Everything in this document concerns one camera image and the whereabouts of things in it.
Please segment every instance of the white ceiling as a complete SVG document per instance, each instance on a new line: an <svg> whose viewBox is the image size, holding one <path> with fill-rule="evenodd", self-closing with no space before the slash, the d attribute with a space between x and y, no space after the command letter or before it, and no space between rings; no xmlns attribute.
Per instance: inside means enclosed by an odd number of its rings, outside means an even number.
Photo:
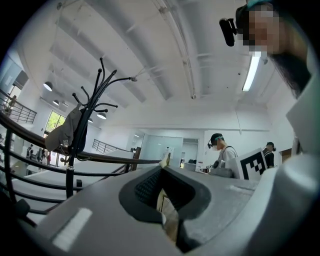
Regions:
<svg viewBox="0 0 320 256"><path fill-rule="evenodd" d="M281 82L271 61L261 60L251 90L242 92L251 56L240 41L226 45L219 20L234 18L245 0L67 0L57 10L58 2L25 27L22 64L39 89L51 81L72 104L72 92L86 100L81 86L92 94L100 57L106 76L137 76L99 100L120 109L163 101L265 106Z"/></svg>

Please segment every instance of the black metal coat rack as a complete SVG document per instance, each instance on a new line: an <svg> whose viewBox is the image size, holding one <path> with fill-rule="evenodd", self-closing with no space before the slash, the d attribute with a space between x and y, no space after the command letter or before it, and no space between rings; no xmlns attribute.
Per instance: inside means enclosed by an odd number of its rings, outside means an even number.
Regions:
<svg viewBox="0 0 320 256"><path fill-rule="evenodd" d="M78 123L78 127L76 129L76 133L73 136L73 141L72 144L70 146L70 157L68 160L68 166L66 168L66 176L65 176L65 186L66 186L66 196L67 198L71 197L74 192L73 192L73 182L74 182L74 163L75 163L75 158L77 158L79 161L87 161L90 160L91 157L89 158L79 158L78 156L78 149L79 149L79 144L80 144L80 140L82 139L82 137L84 136L84 132L85 129L88 125L88 120L92 114L92 112L97 112L97 113L101 113L101 112L108 112L108 109L101 109L101 110L97 110L97 107L99 106L110 106L113 108L117 108L117 105L113 105L113 104L109 104L109 103L100 103L97 104L99 98L101 97L101 95L104 93L104 91L106 90L106 88L118 81L123 81L123 80L131 80L133 82L136 82L137 79L135 77L127 77L127 78L120 78L120 79L115 79L113 81L110 81L111 78L117 73L117 70L114 70L106 79L106 71L105 71L105 66L104 66L104 62L103 62L103 58L100 58L101 61L101 66L102 69L99 68L98 70L98 74L96 77L96 81L95 81L95 85L94 85L94 90L93 90L93 94L91 97L89 97L89 94L87 93L87 91L85 90L85 88L82 86L81 89L84 91L86 97L87 97L87 103L86 104L82 104L82 102L80 102L80 100L78 99L77 95L75 93L72 94L72 96L75 98L75 100L80 103L82 106L84 106L85 110L84 113L82 114L80 121ZM98 82L99 82L99 78L100 78L100 74L102 72L102 81L100 83L100 85L98 86Z"/></svg>

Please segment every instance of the railing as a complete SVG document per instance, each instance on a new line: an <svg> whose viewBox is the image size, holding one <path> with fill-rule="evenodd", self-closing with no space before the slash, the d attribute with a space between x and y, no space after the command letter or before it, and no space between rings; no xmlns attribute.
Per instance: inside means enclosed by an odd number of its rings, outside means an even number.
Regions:
<svg viewBox="0 0 320 256"><path fill-rule="evenodd" d="M71 187L68 188L68 183L66 182L66 186L63 185L55 185L55 184L48 184L44 182L39 182L36 180L32 180L26 177L18 176L11 171L10 167L10 157L14 157L15 159L18 159L26 164L45 169L51 172L56 172L60 174L67 174L67 170L59 169L53 166L44 165L42 163L30 160L28 158L25 158L15 152L12 152L10 150L11 143L12 143L12 135L16 134L17 136L21 137L22 139L37 145L41 148L46 148L45 146L45 139L41 136L38 136L34 134L33 132L30 132L29 130L23 128L19 124L12 121L10 118L8 118L7 115L0 112L0 125L4 126L6 128L6 136L4 141L4 146L0 145L0 150L4 153L4 167L0 166L0 172L5 173L5 180L6 184L0 182L0 187L8 192L8 195L13 203L16 203L16 195L31 199L34 201L40 201L40 202L47 202L47 203L56 203L60 204L63 202L61 199L52 199L52 198L44 198L44 197L38 197L34 195L28 195L19 191L14 190L12 178L18 179L20 181L40 186L44 188L50 188L50 189L56 189L56 190L65 190L67 192L67 189L71 191L80 191L83 188L82 187L73 187L73 182L71 183ZM90 176L90 177L103 177L103 179L106 179L108 177L114 177L118 175L122 175L125 173L128 173L131 171L131 167L133 164L156 164L160 160L141 160L141 159L131 159L131 158L122 158L122 157L113 157L113 156L107 156L102 154L92 154L88 152L82 152L78 154L80 157L88 158L90 157L90 161L95 162L103 162L103 163L114 163L114 164L124 164L112 173L87 173L87 172L74 172L75 176ZM48 210L36 210L31 209L29 211L30 213L35 214L42 214L45 215L49 211Z"/></svg>
<svg viewBox="0 0 320 256"><path fill-rule="evenodd" d="M115 150L121 150L121 151L130 152L130 151L127 151L125 149L109 145L109 144L104 143L104 142L102 142L100 140L97 140L97 139L94 139L92 147L97 152L100 152L101 154L110 153L110 152L115 151Z"/></svg>
<svg viewBox="0 0 320 256"><path fill-rule="evenodd" d="M20 104L2 90L0 90L0 105L1 112L16 122L32 124L35 120L37 112Z"/></svg>

